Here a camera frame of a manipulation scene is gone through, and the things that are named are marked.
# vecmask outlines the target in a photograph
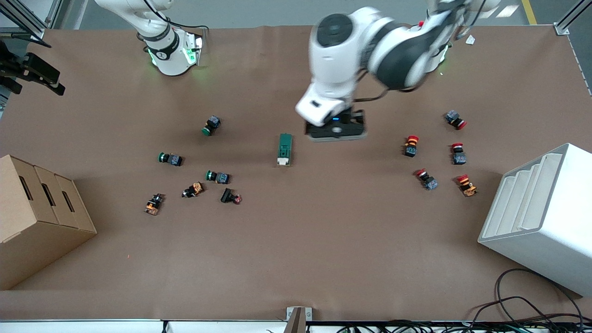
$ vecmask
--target brown paper surface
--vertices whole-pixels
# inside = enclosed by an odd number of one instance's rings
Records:
[[[135,31],[48,31],[53,48],[32,50],[62,72],[66,95],[25,83],[0,121],[0,155],[74,179],[98,235],[0,292],[0,318],[274,319],[306,305],[323,320],[466,319],[494,300],[497,276],[517,267],[477,243],[501,175],[565,142],[592,151],[568,39],[550,26],[477,27],[421,89],[357,105],[366,139],[312,143],[294,111],[309,32],[213,30],[209,66],[167,77]],[[381,90],[367,77],[357,97]],[[463,130],[444,121],[451,109]],[[222,125],[205,137],[212,114]],[[280,133],[294,135],[290,168],[276,166]],[[408,135],[420,138],[415,158],[401,154]],[[451,163],[455,142],[464,166]],[[160,152],[185,163],[160,164]],[[420,168],[438,189],[422,188]],[[239,206],[220,203],[209,169],[232,176]],[[471,198],[453,182],[465,173]],[[181,198],[196,181],[206,191]],[[154,217],[143,208],[156,193]],[[508,276],[502,292],[574,312],[531,276]],[[590,314],[590,299],[578,304]]]

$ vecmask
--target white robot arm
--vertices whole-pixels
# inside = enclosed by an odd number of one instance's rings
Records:
[[[352,111],[360,71],[376,77],[385,93],[417,88],[444,60],[467,12],[492,9],[500,0],[476,2],[429,0],[426,20],[415,26],[396,23],[371,7],[322,19],[310,36],[311,84],[296,105],[307,134],[317,141],[363,136],[363,113]]]
[[[99,6],[119,15],[136,28],[148,45],[152,63],[163,74],[183,74],[198,62],[202,46],[201,38],[181,28],[172,27],[162,19],[166,16],[161,11],[169,9],[174,0],[95,1]]]

